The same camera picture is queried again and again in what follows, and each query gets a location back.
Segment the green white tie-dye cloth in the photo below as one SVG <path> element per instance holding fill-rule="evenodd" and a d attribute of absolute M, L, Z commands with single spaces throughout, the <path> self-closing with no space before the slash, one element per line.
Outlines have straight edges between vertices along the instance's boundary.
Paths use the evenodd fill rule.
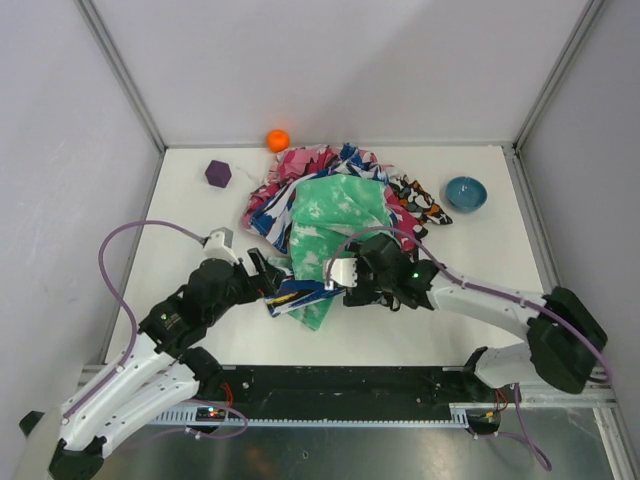
<path fill-rule="evenodd" d="M 295 190 L 289 254 L 294 279 L 324 283 L 323 265 L 351 235 L 392 225 L 386 185 L 335 174 L 301 182 Z"/>

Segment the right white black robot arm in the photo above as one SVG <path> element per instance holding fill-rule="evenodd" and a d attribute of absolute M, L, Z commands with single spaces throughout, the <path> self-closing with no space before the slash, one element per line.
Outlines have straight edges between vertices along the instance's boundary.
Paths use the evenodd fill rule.
<path fill-rule="evenodd" d="M 392 310 L 456 313 L 517 337 L 514 345 L 481 347 L 468 359 L 466 369 L 488 387 L 540 379 L 579 394 L 607 344 L 602 327 L 567 288 L 535 293 L 482 282 L 430 256 L 412 256 L 384 233 L 351 242 L 347 249 L 349 257 L 325 264 L 326 284 L 345 288 L 345 305 L 383 301 Z"/>

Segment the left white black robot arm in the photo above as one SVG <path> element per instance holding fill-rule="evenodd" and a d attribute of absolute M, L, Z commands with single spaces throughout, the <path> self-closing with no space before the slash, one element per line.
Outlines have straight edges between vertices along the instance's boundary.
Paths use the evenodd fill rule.
<path fill-rule="evenodd" d="M 130 343 L 63 405 L 20 422 L 27 448 L 18 479 L 91 479 L 104 460 L 158 414 L 186 400 L 212 400 L 219 362 L 199 346 L 231 308 L 275 294 L 284 272 L 248 252 L 256 272 L 223 248 L 156 304 Z"/>

